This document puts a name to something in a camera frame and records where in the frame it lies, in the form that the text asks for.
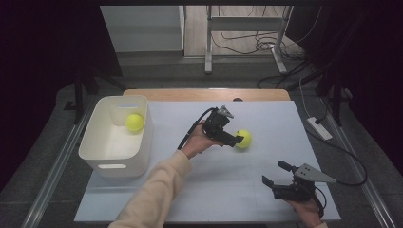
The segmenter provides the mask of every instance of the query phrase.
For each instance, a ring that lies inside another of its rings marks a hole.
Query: wooden floor
[[[213,16],[239,16],[239,17],[280,17],[284,11],[283,6],[214,6]],[[250,53],[256,50],[257,39],[262,38],[262,42],[276,42],[278,34],[263,34],[267,32],[259,32],[256,36],[255,31],[213,31],[213,55],[245,55],[238,52]],[[185,56],[203,56],[205,53],[205,44],[207,39],[207,8],[206,6],[187,6],[185,20],[185,38],[184,38],[184,55]],[[239,39],[228,39],[240,36],[250,36]],[[286,51],[289,54],[299,55],[303,50],[289,40],[283,38]],[[267,46],[264,50],[251,53],[249,55],[271,55]]]

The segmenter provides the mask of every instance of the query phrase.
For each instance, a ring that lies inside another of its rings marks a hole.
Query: white tabletop
[[[150,102],[154,133],[147,172],[136,179],[107,179],[93,172],[75,221],[114,220],[155,163],[172,155],[191,124],[209,107],[222,105],[235,117],[224,130],[234,134],[247,129],[252,144],[246,150],[211,147],[193,158],[193,170],[167,222],[298,220],[291,206],[274,199],[271,189],[261,183],[262,175],[275,184],[291,183],[292,174],[278,167],[278,161],[295,166],[308,163],[320,170],[294,102]],[[327,199],[323,219],[340,219],[327,184],[316,186]]]

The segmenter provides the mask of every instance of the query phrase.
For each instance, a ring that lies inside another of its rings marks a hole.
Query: white cable
[[[319,15],[320,15],[320,12],[321,12],[321,11],[322,11],[322,7],[319,8],[319,12],[317,13],[317,19],[319,19]],[[309,34],[311,34],[312,30],[314,29],[315,25],[317,24],[317,19],[315,20],[314,24],[312,25],[311,30],[309,30],[309,32],[308,32],[302,39],[300,39],[300,40],[298,40],[298,41],[295,41],[295,42],[294,42],[293,44],[291,44],[291,45],[285,46],[285,48],[287,48],[287,47],[289,47],[289,46],[292,46],[292,45],[295,45],[295,44],[297,44],[297,43],[303,41],[306,37],[308,37]]]
[[[301,91],[301,97],[302,97],[303,108],[305,109],[305,112],[306,112],[306,115],[308,115],[308,118],[311,118],[311,115],[309,115],[308,110],[306,109],[305,99],[303,99],[303,92],[302,92],[301,80],[302,80],[302,77],[299,78],[299,90]]]

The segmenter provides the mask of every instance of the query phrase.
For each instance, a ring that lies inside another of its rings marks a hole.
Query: person's left hand
[[[196,126],[195,130],[190,134],[186,144],[182,148],[182,152],[188,159],[195,157],[204,150],[210,148],[212,145],[223,146],[223,143],[209,139],[202,131],[202,124],[204,121]]]

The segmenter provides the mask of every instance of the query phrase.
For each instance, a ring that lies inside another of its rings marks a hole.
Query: gray floor
[[[215,58],[213,60],[213,74],[204,75],[203,59],[186,59],[182,57],[130,57],[120,56],[123,78],[116,79],[131,88],[173,88],[173,87],[228,87],[228,88],[257,88],[259,79],[278,76],[276,65],[271,58]],[[290,69],[299,61],[286,61]],[[299,77],[309,74],[311,68],[297,76],[292,76],[285,84],[297,82]],[[265,81],[263,88],[273,88],[278,79]],[[100,86],[98,95],[86,95],[86,101],[95,97],[121,95],[122,91],[97,79]],[[321,117],[324,106],[315,95],[317,81],[303,87],[303,99],[306,109],[311,116]],[[306,124],[307,113],[303,107],[299,89],[290,92],[299,111],[302,122]],[[73,121],[74,111],[64,110],[67,102],[74,100],[74,90],[70,85],[59,91],[56,98],[57,105],[41,136],[31,148],[29,155],[12,180],[0,195],[0,227],[20,227],[29,208],[34,202],[49,169],[54,163]],[[348,103],[341,108],[341,129],[345,132],[356,154],[366,164],[370,179],[386,203],[395,227],[403,227],[403,178],[392,166],[379,146],[368,132],[361,126],[354,114],[349,110]],[[335,134],[329,121],[323,124]],[[309,136],[317,159],[324,172],[345,181],[356,181],[351,165],[340,150],[332,148],[323,142]],[[331,143],[338,144],[336,139]],[[42,216],[39,227],[106,227],[105,224],[79,224],[73,221],[77,207],[84,194],[89,180],[91,169],[78,156],[77,144],[67,163],[55,193],[50,199],[48,208]],[[374,208],[369,203],[360,187],[345,187],[338,184],[330,185],[337,209],[342,217],[341,221],[330,222],[330,227],[381,227]],[[180,225],[167,224],[166,227]],[[265,227],[266,225],[192,225],[191,227]],[[297,227],[294,223],[268,224],[267,227]]]

